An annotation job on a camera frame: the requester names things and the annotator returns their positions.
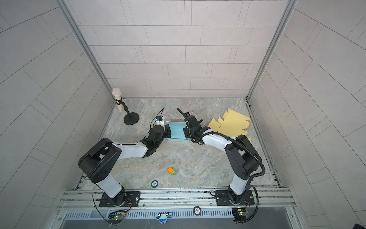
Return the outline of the light blue paper box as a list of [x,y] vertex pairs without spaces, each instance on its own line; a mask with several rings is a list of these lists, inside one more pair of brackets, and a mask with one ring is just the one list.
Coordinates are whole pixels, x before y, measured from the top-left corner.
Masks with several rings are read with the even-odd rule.
[[186,128],[186,123],[184,122],[167,122],[171,131],[171,137],[168,141],[177,142],[189,142],[189,139],[185,137],[183,129]]

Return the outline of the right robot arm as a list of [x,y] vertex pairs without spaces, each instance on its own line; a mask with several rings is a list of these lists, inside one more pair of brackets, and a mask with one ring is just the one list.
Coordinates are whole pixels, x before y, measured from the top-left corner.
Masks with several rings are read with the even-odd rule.
[[226,153],[234,177],[228,187],[228,196],[233,204],[244,201],[244,195],[250,189],[251,182],[256,177],[265,174],[266,168],[262,158],[257,153],[249,139],[240,135],[230,137],[215,132],[209,127],[202,127],[203,120],[197,120],[194,115],[182,113],[186,127],[185,137],[193,143],[213,146]]

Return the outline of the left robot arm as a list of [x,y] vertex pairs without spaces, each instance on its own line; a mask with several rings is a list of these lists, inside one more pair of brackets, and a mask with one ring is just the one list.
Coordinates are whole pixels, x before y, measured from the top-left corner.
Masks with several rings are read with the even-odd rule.
[[125,201],[125,190],[111,175],[116,162],[125,158],[145,158],[151,156],[166,138],[172,134],[168,124],[153,126],[148,137],[137,143],[115,143],[109,138],[97,142],[78,161],[78,167],[85,175],[107,195],[114,206]]

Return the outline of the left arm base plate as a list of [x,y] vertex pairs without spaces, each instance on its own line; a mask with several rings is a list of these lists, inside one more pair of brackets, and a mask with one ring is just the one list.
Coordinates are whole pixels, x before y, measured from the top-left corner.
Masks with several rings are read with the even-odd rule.
[[138,207],[141,192],[139,191],[122,191],[114,198],[109,197],[105,192],[102,197],[97,199],[99,207],[102,208],[118,208],[118,207]]

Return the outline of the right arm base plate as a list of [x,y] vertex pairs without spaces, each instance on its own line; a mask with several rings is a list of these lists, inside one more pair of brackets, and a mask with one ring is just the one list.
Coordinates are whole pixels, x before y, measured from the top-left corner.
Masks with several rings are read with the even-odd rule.
[[251,190],[247,190],[241,195],[236,195],[230,190],[216,190],[214,195],[217,206],[255,205],[254,195]]

